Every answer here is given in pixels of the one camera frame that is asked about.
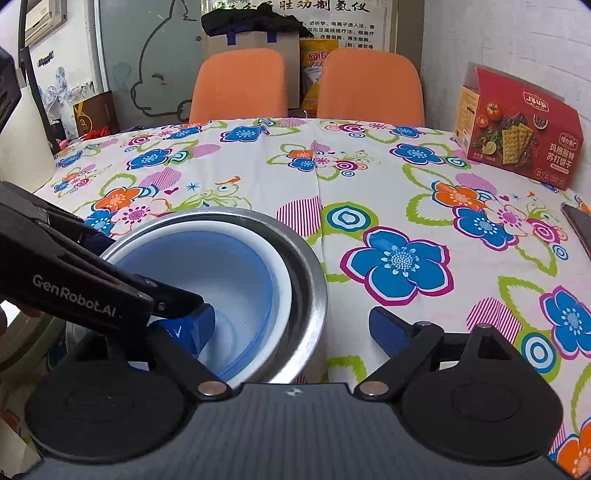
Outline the left hand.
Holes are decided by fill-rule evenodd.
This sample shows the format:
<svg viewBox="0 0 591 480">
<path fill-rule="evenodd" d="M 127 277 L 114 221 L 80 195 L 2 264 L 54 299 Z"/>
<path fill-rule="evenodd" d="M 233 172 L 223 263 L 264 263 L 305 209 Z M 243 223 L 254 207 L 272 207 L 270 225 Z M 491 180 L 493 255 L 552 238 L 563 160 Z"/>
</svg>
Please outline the left hand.
<svg viewBox="0 0 591 480">
<path fill-rule="evenodd" d="M 25 306 L 21 303 L 10 299 L 1 300 L 0 308 L 0 336 L 3 336 L 10 324 L 16 319 L 19 314 L 24 314 L 31 318 L 41 316 L 41 311 Z"/>
</svg>

